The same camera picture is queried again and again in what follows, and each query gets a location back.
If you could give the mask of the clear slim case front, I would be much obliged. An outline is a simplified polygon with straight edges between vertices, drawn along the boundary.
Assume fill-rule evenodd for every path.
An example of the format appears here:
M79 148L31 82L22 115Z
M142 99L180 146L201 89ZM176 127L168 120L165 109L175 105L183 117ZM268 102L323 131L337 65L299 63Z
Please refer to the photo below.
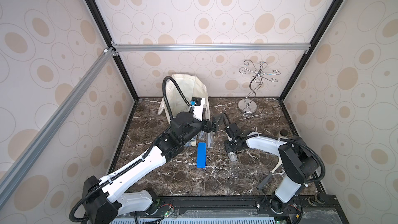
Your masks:
M236 152L229 152L229 153L228 153L228 156L229 156L229 158L230 158L231 164L236 164L236 163L238 163L238 157L237 157Z

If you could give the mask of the clear slim case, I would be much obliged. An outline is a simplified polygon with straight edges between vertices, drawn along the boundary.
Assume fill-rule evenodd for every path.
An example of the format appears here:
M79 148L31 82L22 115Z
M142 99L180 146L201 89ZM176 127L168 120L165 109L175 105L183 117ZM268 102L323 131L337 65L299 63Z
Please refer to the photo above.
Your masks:
M198 142L207 142L207 133L202 131L198 134Z
M214 144L214 133L213 132L207 133L206 144L207 144L207 148L213 147L213 144Z
M231 164L236 164L236 163L238 163L238 157L237 157L236 152L229 152L229 153L228 153L228 156L229 156L229 158L230 158Z

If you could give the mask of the blue compass case front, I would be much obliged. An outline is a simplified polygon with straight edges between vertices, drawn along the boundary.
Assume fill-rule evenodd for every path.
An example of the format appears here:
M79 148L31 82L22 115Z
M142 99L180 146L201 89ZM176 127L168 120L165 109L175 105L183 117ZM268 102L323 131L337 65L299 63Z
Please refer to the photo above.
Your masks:
M198 150L197 150L197 168L204 169L206 167L206 148L207 145L204 142L198 143Z

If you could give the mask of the Starry Night canvas tote bag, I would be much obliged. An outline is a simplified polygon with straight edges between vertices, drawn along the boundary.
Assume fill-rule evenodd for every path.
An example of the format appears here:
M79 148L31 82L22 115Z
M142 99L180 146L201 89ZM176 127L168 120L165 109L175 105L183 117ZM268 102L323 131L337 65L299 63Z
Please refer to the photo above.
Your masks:
M178 113L188 112L193 96L205 98L203 119L210 118L207 87L196 76L188 74L167 76L161 84L161 90L167 99L162 99L158 114L165 113L168 121L171 121L170 115L176 117Z

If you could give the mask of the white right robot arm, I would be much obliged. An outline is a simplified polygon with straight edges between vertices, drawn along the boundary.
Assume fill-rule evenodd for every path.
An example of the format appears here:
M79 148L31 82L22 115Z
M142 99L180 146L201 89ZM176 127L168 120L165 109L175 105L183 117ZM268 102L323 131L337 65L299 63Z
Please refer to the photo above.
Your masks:
M325 176L325 166L320 156L299 136L277 138L258 132L243 132L236 123L226 127L228 140L224 143L227 153L257 149L278 157L284 167L285 176L273 192L270 203L287 204L300 190L320 181Z

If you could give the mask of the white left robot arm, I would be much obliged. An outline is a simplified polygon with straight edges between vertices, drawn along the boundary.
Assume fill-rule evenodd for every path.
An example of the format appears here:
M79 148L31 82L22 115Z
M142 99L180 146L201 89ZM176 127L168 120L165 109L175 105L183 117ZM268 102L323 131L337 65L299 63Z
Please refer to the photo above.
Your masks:
M177 114L143 154L100 179L89 177L84 183L81 200L70 211L70 221L109 224L117 216L127 213L156 213L160 199L152 189L136 193L126 191L145 175L175 158L200 132L217 132L223 118L224 114L219 114L211 120L198 120L189 112Z

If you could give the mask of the clear slim case by bag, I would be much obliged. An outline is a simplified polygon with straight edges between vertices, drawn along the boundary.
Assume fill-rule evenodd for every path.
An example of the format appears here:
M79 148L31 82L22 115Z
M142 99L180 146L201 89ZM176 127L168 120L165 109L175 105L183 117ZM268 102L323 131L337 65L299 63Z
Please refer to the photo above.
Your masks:
M198 142L207 142L207 133L202 131L198 134Z

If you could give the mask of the chrome jewelry stand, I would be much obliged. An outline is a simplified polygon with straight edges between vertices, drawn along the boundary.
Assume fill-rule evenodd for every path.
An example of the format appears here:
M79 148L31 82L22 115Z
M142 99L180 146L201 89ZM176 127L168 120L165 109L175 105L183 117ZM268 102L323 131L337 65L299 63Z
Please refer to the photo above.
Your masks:
M255 102L257 91L263 86L265 81L277 83L278 79L275 76L280 75L281 72L268 68L268 63L264 61L255 64L252 60L246 59L243 61L243 65L239 72L242 75L250 74L252 77L248 85L250 92L238 102L238 109L245 115L252 115L258 109Z

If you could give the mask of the small glass bottle black cap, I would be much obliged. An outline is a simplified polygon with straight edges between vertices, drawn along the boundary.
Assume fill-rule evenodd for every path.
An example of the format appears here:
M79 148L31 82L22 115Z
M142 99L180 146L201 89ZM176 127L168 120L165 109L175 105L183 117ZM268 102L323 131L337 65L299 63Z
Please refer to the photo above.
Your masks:
M285 129L280 130L279 136L280 137L287 137L289 135L289 132Z

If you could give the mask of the aluminium frame rail back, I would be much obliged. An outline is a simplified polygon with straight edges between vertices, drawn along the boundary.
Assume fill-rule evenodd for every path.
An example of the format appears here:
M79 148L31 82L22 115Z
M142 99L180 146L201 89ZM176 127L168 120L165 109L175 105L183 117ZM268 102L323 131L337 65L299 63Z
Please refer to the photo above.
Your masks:
M309 43L266 43L266 44L116 44L117 52L155 52L155 51L269 51L269 50L309 50Z

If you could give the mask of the aluminium frame rail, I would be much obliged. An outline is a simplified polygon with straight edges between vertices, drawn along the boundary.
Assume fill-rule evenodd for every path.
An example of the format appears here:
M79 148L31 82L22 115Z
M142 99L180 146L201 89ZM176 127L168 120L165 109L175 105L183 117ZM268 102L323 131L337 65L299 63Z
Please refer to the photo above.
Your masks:
M155 51L269 51L269 50L309 50L309 43L266 43L266 44L116 44L117 52L155 52Z
M38 132L32 143L23 151L18 160L6 173L4 179L1 181L1 208L8 202L13 192L52 140L65 119L78 104L83 94L91 86L106 62L115 54L115 51L114 47L108 47L107 51L98 57L88 72L46 122L44 127Z

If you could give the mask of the black corner frame post left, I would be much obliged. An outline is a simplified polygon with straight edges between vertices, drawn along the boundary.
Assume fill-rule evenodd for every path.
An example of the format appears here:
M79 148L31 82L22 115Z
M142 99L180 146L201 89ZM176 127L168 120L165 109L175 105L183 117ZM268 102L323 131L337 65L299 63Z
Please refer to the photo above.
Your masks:
M108 27L107 27L107 25L104 21L104 18L100 12L100 9L98 8L98 6L96 4L96 1L95 0L85 0L85 2L87 4L87 7L88 7L95 23L96 23L97 28L99 29L99 32L100 32L102 38L105 41L105 44L107 45L107 47L115 48L115 46L112 43L113 38L108 30ZM122 62L120 55L114 55L113 58L117 65L117 68L119 69L119 72L122 75L124 82L126 83L126 86L129 90L131 96L133 97L133 100L135 100L135 101L139 100L139 96L137 95L137 92L134 89L134 86L131 82L131 79L127 73L127 70Z

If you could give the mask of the black corner frame post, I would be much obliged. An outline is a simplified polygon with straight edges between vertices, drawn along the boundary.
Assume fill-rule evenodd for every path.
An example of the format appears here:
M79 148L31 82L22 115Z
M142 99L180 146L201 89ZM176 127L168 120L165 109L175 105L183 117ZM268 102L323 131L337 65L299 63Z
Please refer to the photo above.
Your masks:
M320 25L319 25L318 29L315 32L315 35L311 39L311 42L310 42L311 46L310 46L309 50L307 52L305 52L303 54L303 56L301 57L301 59L299 60L298 65L296 66L293 74L289 78L289 81L288 81L287 85L285 86L284 90L282 91L282 94L279 97L281 102L283 102L286 99L286 97L288 96L290 90L292 89L294 83L296 82L297 78L301 74L301 71L305 67L307 61L311 57L312 53L315 51L315 48L317 47L317 45L321 41L323 35L325 34L327 28L331 24L331 22L334 19L335 15L337 14L339 9L343 5L343 2L344 2L344 0L332 0L330 7L326 11L326 14L325 14L324 18L320 22Z
M102 38L105 41L105 44L107 45L107 47L115 48L115 46L112 43L113 38L108 30L108 27L107 27L107 25L104 21L104 18L100 12L100 9L98 8L98 6L96 4L96 1L95 0L85 0L85 2L87 4L87 7L88 7L95 23L96 23L97 28L99 29L99 32L100 32ZM120 55L114 55L113 58L117 65L117 68L119 69L119 72L122 75L124 82L126 83L126 86L129 90L131 96L133 97L133 100L135 100L135 101L139 100L139 96L137 95L137 92L134 89L134 86L131 82L131 79L127 73L127 70L122 62Z

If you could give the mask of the aluminium frame rail left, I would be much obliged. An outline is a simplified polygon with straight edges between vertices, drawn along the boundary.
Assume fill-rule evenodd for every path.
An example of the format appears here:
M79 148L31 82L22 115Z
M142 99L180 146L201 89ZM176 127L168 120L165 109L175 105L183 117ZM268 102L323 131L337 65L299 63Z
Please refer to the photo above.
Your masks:
M107 51L98 57L88 72L46 122L44 127L38 132L32 143L23 151L18 160L6 173L4 179L1 181L1 208L8 202L13 192L52 140L65 119L78 104L83 94L91 86L106 62L115 54L115 51L114 47L108 47Z

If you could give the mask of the black corner frame post right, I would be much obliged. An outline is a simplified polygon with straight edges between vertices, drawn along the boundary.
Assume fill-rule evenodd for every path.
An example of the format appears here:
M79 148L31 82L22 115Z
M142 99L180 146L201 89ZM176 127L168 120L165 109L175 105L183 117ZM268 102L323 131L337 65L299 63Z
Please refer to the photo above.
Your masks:
M315 51L315 48L317 47L317 45L321 41L323 35L325 34L327 28L331 24L331 22L334 19L335 15L337 14L339 9L343 5L343 2L344 2L344 0L332 0L330 7L326 11L326 14L325 14L324 18L320 22L320 25L319 25L318 29L315 32L315 35L311 39L311 42L310 42L311 46L310 46L309 50L307 52L305 52L303 54L303 56L301 57L301 59L299 60L298 65L296 66L293 74L289 78L289 81L288 81L287 85L285 86L284 90L282 91L282 94L279 97L281 102L283 102L286 99L286 97L288 96L290 90L292 89L294 83L296 82L297 78L301 74L301 71L305 67L307 61L311 57L312 53Z

